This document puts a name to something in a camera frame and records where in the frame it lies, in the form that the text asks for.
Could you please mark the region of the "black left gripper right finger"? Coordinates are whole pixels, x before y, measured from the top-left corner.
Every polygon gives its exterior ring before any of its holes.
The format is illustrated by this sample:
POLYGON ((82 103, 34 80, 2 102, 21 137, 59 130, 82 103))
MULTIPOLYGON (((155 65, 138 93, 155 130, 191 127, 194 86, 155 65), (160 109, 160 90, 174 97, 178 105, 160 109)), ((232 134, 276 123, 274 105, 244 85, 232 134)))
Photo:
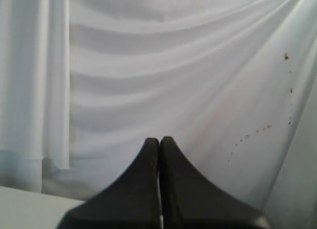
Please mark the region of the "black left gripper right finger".
POLYGON ((270 229, 259 211, 206 179, 172 137, 159 146, 159 187, 165 229, 270 229))

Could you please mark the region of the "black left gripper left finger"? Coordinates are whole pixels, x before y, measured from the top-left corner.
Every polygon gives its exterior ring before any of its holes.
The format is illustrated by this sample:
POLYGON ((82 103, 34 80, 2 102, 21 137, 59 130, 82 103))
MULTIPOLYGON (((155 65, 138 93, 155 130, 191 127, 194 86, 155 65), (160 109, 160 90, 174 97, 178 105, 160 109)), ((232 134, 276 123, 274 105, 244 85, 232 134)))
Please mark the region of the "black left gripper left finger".
POLYGON ((59 229, 159 229, 159 141, 147 138, 131 165, 109 187, 67 211, 59 229))

